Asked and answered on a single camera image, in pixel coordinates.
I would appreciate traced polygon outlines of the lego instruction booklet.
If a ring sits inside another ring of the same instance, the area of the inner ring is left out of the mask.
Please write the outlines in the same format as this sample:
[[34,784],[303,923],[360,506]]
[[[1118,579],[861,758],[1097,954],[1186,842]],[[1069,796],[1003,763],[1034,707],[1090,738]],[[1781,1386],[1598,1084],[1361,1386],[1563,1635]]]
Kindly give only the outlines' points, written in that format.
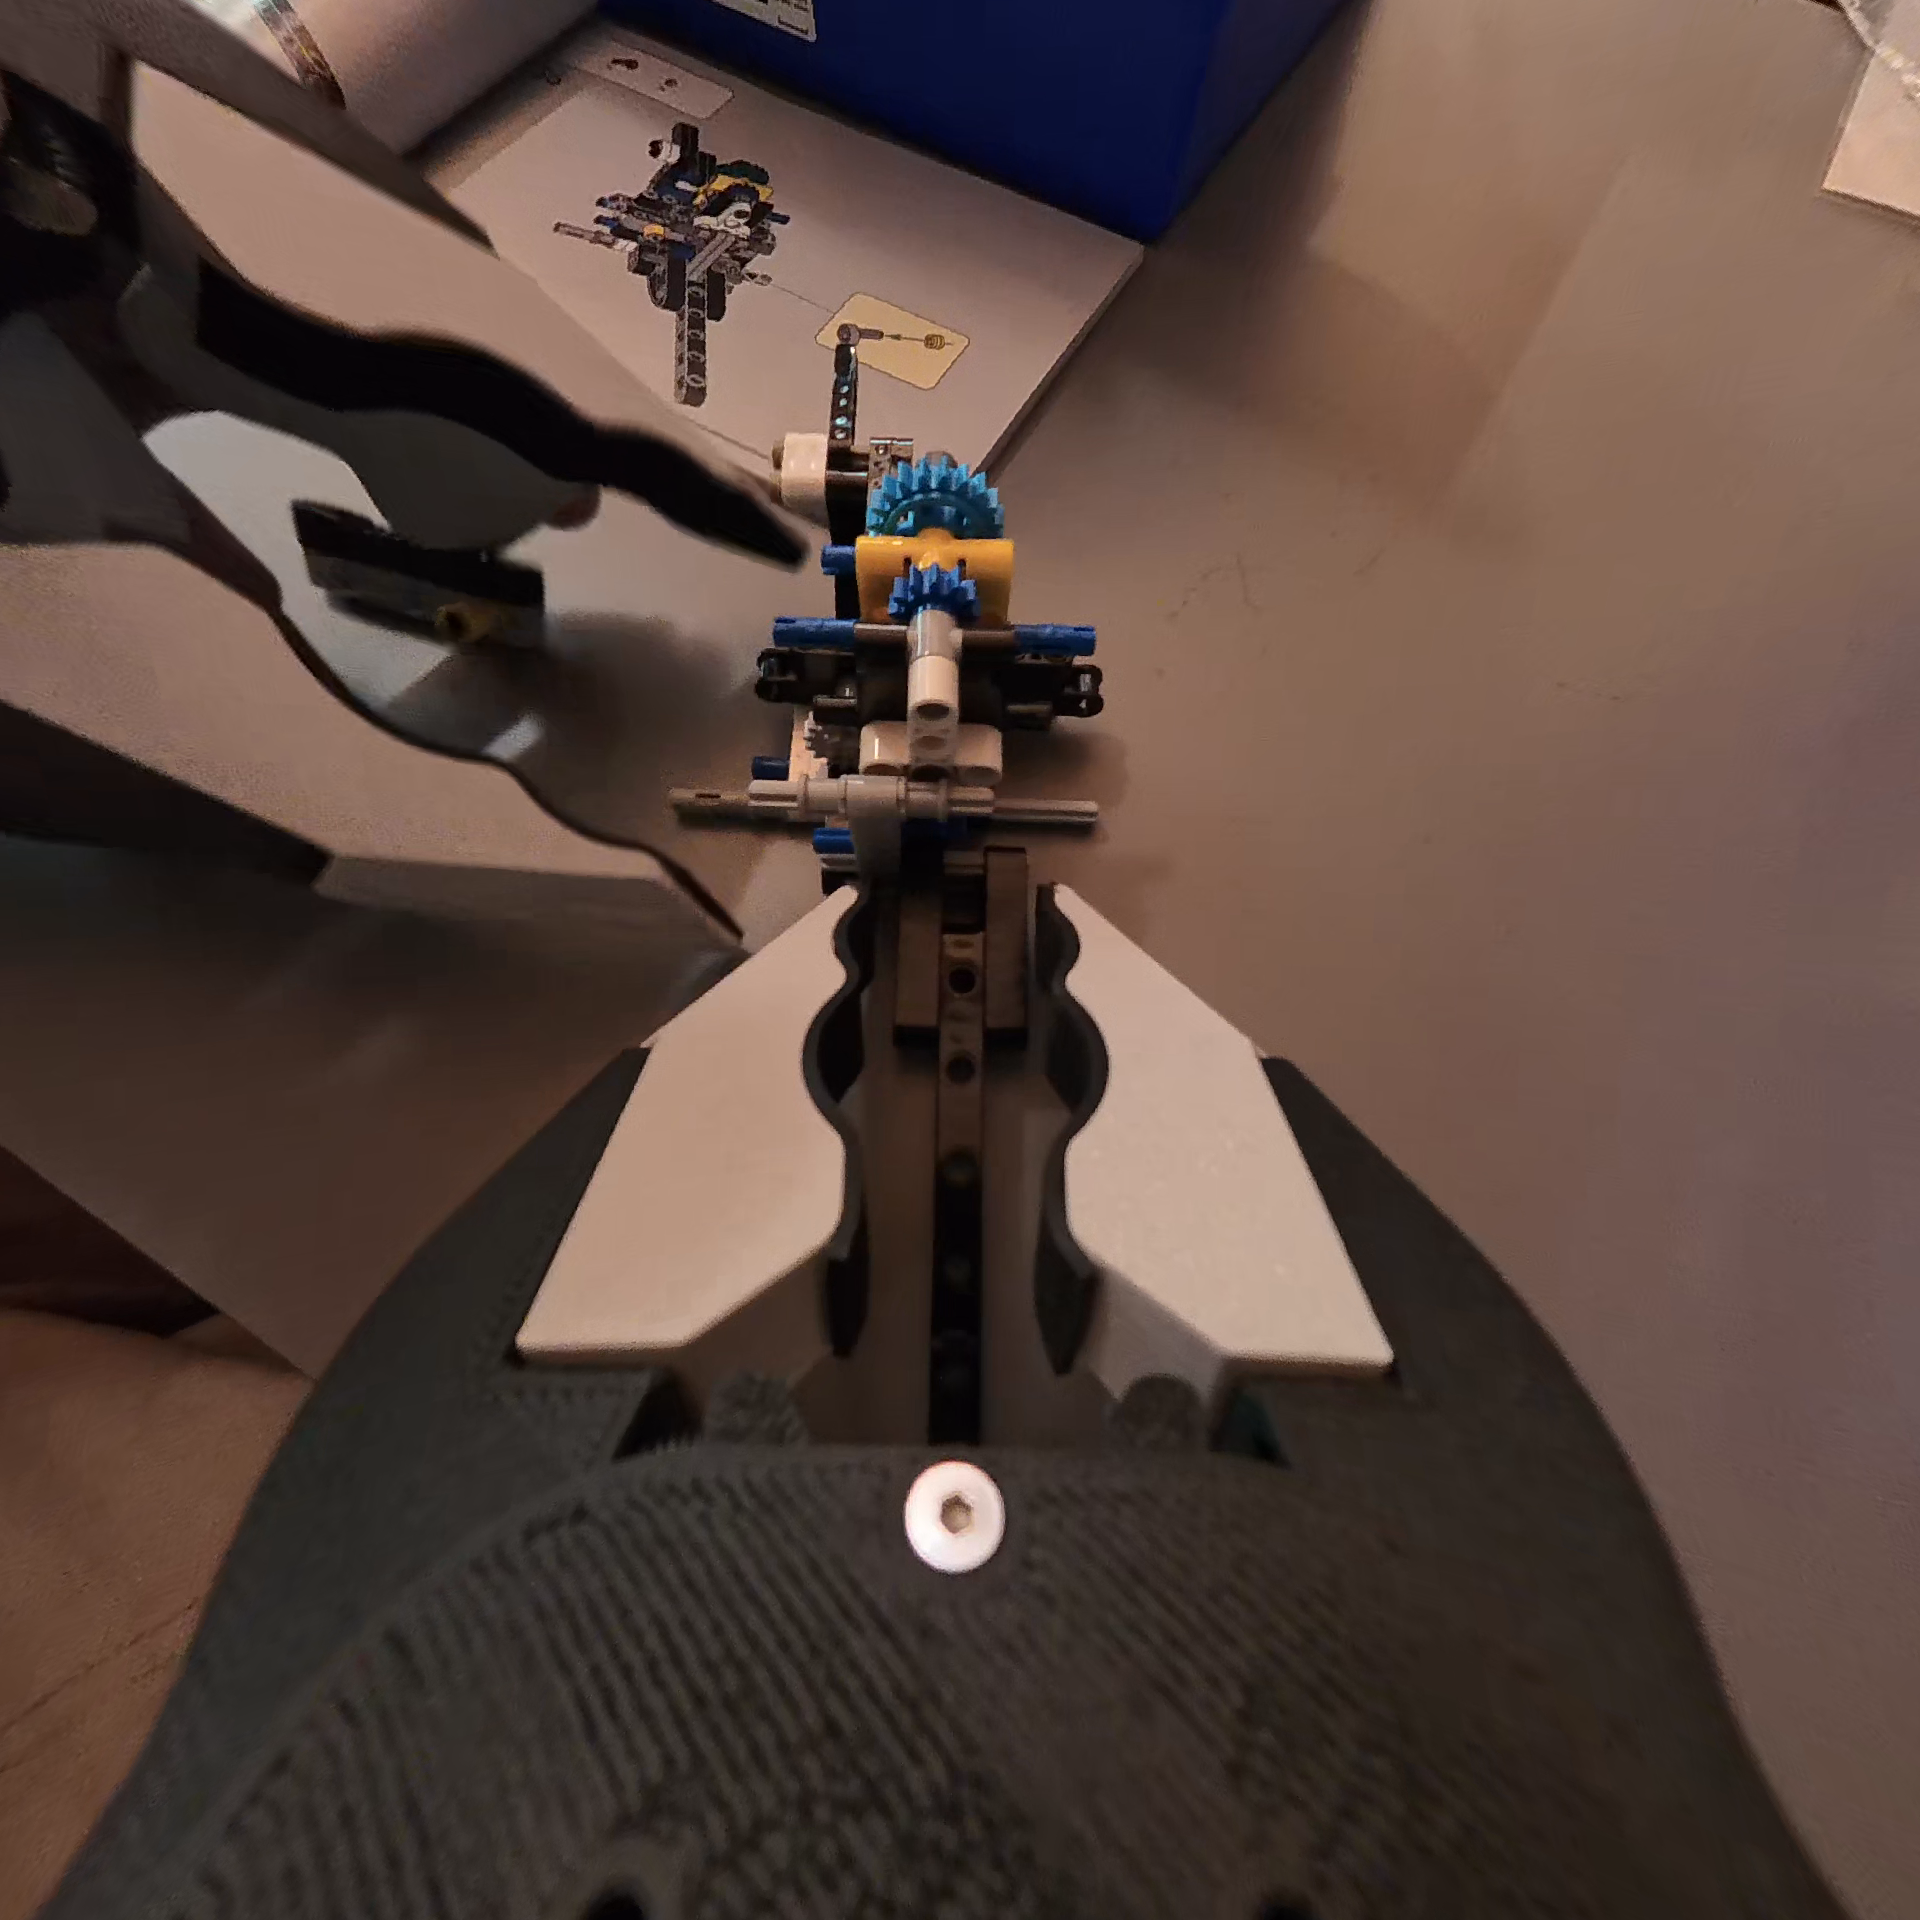
[[614,22],[609,5],[208,11],[441,193],[747,462],[824,429],[995,459],[1141,246]]

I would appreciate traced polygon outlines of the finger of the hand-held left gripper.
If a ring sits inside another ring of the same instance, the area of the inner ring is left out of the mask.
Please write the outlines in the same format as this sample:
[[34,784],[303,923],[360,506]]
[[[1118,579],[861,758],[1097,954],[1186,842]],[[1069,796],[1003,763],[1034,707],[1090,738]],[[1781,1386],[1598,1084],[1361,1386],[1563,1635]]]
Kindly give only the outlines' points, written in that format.
[[6,545],[6,842],[299,882],[431,921],[728,954],[680,862],[483,752],[407,736],[283,618],[147,545]]
[[589,493],[778,566],[801,539],[482,238],[138,67],[128,348],[182,412],[334,453],[399,539],[499,549]]

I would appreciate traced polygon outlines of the clear plastic bag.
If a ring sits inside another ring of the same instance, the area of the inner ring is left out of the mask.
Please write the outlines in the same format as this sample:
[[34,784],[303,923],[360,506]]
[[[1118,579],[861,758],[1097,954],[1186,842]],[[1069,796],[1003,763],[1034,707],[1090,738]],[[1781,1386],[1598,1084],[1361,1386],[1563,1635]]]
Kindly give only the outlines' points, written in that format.
[[1822,187],[1918,221],[1918,5],[1833,2],[1865,50]]

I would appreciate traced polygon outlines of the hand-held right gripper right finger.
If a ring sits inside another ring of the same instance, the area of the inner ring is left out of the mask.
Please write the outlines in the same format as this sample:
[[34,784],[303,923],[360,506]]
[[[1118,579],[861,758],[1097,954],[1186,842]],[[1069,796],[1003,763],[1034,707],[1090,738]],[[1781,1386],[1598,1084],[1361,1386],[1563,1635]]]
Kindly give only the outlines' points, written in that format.
[[1393,1350],[1265,1057],[1071,888],[1034,900],[1047,1149],[1034,1316],[1055,1377],[1219,1413],[1242,1378],[1379,1380]]

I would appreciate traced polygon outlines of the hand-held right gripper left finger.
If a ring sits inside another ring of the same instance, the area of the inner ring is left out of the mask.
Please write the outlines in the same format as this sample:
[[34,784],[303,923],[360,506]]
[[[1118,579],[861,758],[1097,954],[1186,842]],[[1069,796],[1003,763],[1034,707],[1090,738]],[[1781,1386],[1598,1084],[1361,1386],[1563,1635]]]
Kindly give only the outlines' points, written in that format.
[[647,1040],[518,1324],[521,1363],[662,1368],[706,1401],[856,1349],[871,1235],[846,1099],[869,913],[839,888]]

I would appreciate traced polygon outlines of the multicolour lego gear model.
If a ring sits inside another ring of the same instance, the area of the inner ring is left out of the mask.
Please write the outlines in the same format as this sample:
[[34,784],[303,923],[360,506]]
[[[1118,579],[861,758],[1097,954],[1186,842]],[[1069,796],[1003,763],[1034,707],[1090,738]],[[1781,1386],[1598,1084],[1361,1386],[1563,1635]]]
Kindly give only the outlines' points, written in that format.
[[1097,824],[1080,801],[1003,801],[1003,738],[1102,712],[1087,626],[1016,622],[1015,545],[987,473],[906,440],[856,437],[856,352],[839,328],[822,435],[774,449],[774,489],[827,532],[832,616],[783,616],[755,693],[789,709],[742,787],[674,787],[689,824],[808,830],[822,885],[878,907],[893,1044],[931,1068],[928,1117],[861,1124],[912,1147],[928,1192],[928,1437],[981,1437],[985,1403],[987,1060],[1026,1044],[1026,853],[995,830]]

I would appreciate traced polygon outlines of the grey black lego rack assembly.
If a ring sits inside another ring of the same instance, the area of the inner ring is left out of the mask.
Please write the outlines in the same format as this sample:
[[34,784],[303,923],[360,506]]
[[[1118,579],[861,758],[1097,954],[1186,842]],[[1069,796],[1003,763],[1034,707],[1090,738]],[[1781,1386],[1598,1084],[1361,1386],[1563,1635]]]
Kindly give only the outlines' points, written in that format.
[[317,501],[290,507],[307,584],[370,624],[459,648],[537,650],[544,576],[490,549],[429,546]]

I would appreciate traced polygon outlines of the blue plastic bin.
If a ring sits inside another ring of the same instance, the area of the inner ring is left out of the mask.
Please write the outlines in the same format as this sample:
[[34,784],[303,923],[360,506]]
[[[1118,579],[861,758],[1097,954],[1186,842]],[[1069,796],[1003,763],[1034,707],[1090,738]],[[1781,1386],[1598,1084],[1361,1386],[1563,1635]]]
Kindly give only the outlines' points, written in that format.
[[606,2],[599,13],[1151,243],[1339,2]]

